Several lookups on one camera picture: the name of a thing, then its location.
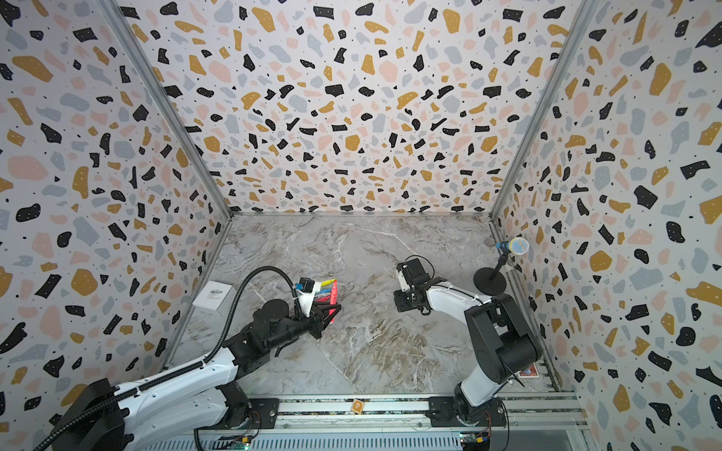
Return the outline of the pink highlighter pen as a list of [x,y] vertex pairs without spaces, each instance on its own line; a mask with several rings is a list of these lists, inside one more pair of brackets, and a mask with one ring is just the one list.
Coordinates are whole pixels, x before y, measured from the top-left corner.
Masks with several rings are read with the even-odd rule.
[[331,285],[332,294],[328,296],[329,304],[338,304],[338,281]]

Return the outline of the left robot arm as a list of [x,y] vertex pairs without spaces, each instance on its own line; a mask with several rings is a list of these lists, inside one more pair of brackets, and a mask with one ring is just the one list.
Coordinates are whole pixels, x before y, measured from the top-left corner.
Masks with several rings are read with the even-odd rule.
[[201,428],[261,428],[240,379],[305,334],[321,338],[338,313],[328,301],[312,304],[308,314],[299,304],[269,301],[216,354],[131,383],[92,383],[38,447],[139,450]]

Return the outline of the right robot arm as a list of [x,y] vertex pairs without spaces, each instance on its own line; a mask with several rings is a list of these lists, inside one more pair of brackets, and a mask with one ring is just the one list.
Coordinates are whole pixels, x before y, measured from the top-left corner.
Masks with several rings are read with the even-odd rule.
[[529,323],[510,295],[464,291],[428,274],[419,259],[399,263],[396,271],[400,289],[394,292],[394,302],[400,313],[439,312],[467,328],[476,365],[455,387],[453,403],[464,424],[479,423],[486,417],[483,409],[501,388],[543,356]]

